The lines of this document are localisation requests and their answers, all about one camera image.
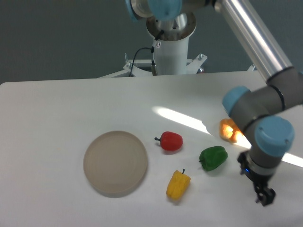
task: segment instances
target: blue joint cap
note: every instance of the blue joint cap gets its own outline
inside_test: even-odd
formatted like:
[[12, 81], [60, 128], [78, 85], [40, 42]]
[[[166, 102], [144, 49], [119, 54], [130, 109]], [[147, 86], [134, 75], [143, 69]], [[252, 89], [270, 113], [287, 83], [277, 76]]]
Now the blue joint cap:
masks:
[[281, 117], [269, 116], [257, 125], [255, 140], [264, 153], [282, 157], [292, 145], [294, 128], [289, 121]]
[[238, 100], [250, 90], [245, 86], [239, 86], [235, 87], [234, 89], [227, 92], [227, 94], [224, 96], [222, 100], [222, 104], [225, 108], [225, 111], [227, 112], [228, 116], [231, 116], [231, 112], [235, 104], [238, 102]]
[[181, 13], [182, 0], [148, 0], [148, 5], [158, 20], [172, 20]]
[[131, 20], [133, 22], [136, 22], [138, 21], [138, 19], [136, 18], [136, 16], [134, 15], [134, 12], [133, 12], [133, 8], [132, 8], [132, 5], [131, 5], [131, 0], [125, 0], [125, 5], [126, 5], [126, 8], [127, 8], [127, 11], [129, 13], [129, 16], [131, 17]]

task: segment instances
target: yellow bell pepper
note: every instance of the yellow bell pepper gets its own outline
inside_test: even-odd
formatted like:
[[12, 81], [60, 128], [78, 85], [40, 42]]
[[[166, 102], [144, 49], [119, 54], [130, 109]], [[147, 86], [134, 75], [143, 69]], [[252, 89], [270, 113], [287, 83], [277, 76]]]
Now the yellow bell pepper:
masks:
[[166, 194], [173, 200], [181, 198], [189, 185], [190, 177], [183, 174], [184, 171], [185, 170], [183, 169], [183, 172], [181, 173], [176, 170], [167, 186]]

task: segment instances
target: bell pepper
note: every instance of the bell pepper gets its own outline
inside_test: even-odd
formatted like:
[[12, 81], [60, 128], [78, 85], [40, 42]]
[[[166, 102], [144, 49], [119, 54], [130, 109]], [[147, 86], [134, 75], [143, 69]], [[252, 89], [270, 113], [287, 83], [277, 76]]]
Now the bell pepper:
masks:
[[171, 131], [162, 133], [161, 138], [155, 137], [155, 140], [160, 141], [161, 147], [166, 151], [179, 150], [183, 144], [182, 136]]
[[176, 170], [167, 186], [166, 195], [173, 200], [178, 200], [181, 198], [183, 193], [189, 186], [190, 177]]
[[203, 150], [199, 156], [199, 162], [206, 171], [211, 171], [226, 161], [228, 154], [224, 147], [214, 146]]
[[243, 136], [242, 132], [231, 118], [220, 121], [219, 134], [222, 139], [227, 140], [230, 143], [238, 142], [238, 139]]

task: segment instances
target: black cable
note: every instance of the black cable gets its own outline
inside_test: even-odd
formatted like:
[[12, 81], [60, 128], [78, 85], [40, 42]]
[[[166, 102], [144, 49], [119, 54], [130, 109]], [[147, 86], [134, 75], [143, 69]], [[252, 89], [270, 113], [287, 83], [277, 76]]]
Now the black cable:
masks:
[[[161, 37], [161, 35], [163, 35], [164, 34], [164, 31], [163, 30], [161, 30], [158, 34], [157, 34], [157, 36], [155, 37], [155, 41], [157, 41], [158, 39], [160, 39], [160, 37]], [[154, 53], [154, 50], [155, 50], [155, 43], [153, 43], [153, 45], [152, 45], [152, 47], [151, 47], [151, 52], [152, 53]]]
[[135, 58], [136, 58], [136, 56], [137, 56], [137, 53], [138, 53], [140, 50], [150, 50], [150, 51], [151, 51], [152, 49], [149, 48], [149, 47], [142, 47], [142, 48], [140, 48], [139, 50], [137, 50], [137, 52], [134, 54], [134, 59], [133, 59], [131, 71], [129, 72], [129, 76], [128, 76], [128, 77], [131, 77], [131, 76], [132, 76], [132, 71], [133, 71], [133, 67], [134, 67], [134, 60], [135, 60]]
[[[157, 34], [157, 36], [155, 37], [155, 41], [157, 41], [158, 39], [160, 39], [161, 35], [163, 35], [163, 34], [164, 34], [164, 31], [161, 30], [161, 31]], [[155, 49], [155, 46], [154, 46], [154, 45], [155, 45], [155, 43], [152, 45], [151, 48], [149, 48], [149, 47], [142, 47], [142, 48], [140, 48], [139, 50], [137, 50], [137, 52], [134, 54], [134, 59], [133, 59], [131, 71], [129, 72], [128, 77], [131, 77], [131, 76], [132, 76], [132, 71], [133, 71], [133, 66], [134, 66], [134, 60], [135, 60], [135, 58], [136, 58], [136, 56], [137, 56], [137, 53], [138, 53], [140, 50], [150, 50], [151, 53], [153, 54], [153, 53], [154, 53], [154, 49]], [[152, 59], [151, 64], [152, 64], [152, 65], [155, 65], [155, 60], [154, 60], [154, 59]]]

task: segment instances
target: plate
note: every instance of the plate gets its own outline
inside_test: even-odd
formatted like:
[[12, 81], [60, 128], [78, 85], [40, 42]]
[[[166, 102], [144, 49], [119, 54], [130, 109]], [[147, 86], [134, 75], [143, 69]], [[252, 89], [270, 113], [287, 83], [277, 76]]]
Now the plate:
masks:
[[107, 132], [90, 144], [83, 168], [88, 181], [100, 193], [130, 193], [146, 172], [146, 149], [128, 132]]

